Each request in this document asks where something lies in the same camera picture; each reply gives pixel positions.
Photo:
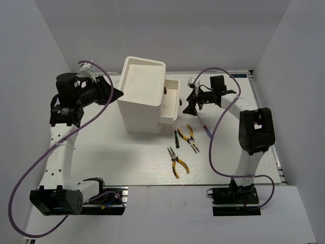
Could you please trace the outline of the blue handled screwdriver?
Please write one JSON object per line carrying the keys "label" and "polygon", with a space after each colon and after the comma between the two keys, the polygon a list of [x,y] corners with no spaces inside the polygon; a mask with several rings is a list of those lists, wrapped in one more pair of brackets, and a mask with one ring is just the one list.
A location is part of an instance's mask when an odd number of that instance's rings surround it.
{"label": "blue handled screwdriver", "polygon": [[202,126],[203,126],[206,134],[208,135],[209,138],[211,138],[212,137],[212,133],[210,132],[209,128],[206,126],[206,124],[203,122],[203,120],[201,119],[201,117],[199,115],[197,115],[197,117],[198,117],[200,123],[202,124]]}

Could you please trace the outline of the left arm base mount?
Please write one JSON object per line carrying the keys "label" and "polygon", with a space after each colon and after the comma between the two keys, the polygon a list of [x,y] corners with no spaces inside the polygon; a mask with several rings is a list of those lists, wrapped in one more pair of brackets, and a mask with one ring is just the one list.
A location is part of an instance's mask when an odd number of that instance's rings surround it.
{"label": "left arm base mount", "polygon": [[83,205],[82,216],[121,216],[124,214],[128,186],[103,187],[103,196],[97,200],[88,201]]}

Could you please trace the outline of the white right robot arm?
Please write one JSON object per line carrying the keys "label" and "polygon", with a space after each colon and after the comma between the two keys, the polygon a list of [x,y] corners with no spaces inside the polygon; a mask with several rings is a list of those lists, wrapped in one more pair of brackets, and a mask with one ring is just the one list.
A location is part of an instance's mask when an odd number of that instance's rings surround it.
{"label": "white right robot arm", "polygon": [[192,92],[186,99],[188,106],[183,110],[184,114],[197,116],[197,107],[201,110],[205,104],[215,104],[239,120],[238,137],[242,151],[237,170],[232,176],[235,186],[230,188],[229,196],[240,203],[253,188],[253,177],[261,158],[275,143],[271,110],[243,101],[234,90],[227,89],[222,75],[210,77],[207,91],[203,91],[200,83],[192,77],[187,86]]}

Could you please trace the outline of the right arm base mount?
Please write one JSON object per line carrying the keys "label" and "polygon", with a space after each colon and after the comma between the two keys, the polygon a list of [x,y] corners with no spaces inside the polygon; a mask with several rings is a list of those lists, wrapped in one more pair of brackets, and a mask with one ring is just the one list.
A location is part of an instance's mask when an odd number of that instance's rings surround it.
{"label": "right arm base mount", "polygon": [[257,190],[234,195],[230,187],[210,188],[206,191],[212,199],[214,217],[260,216],[261,209]]}

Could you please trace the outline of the white drawer cabinet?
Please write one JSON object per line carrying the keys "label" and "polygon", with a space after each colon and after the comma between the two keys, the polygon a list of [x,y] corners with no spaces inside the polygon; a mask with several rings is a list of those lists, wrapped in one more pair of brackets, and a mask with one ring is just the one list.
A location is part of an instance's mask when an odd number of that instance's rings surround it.
{"label": "white drawer cabinet", "polygon": [[166,78],[166,64],[161,61],[128,56],[125,59],[118,89],[124,95],[118,108],[129,133],[174,133],[173,125],[159,123]]}

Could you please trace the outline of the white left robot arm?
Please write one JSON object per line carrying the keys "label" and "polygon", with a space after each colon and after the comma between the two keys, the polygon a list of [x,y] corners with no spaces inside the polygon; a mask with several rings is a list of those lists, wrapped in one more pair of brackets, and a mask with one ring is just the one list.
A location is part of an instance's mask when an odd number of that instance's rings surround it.
{"label": "white left robot arm", "polygon": [[107,190],[101,178],[87,178],[74,185],[71,168],[74,145],[81,127],[84,108],[96,103],[105,106],[123,96],[103,76],[94,79],[63,73],[56,78],[57,94],[50,105],[50,145],[39,187],[30,192],[31,203],[45,216],[79,215],[83,205],[93,199],[101,203]]}

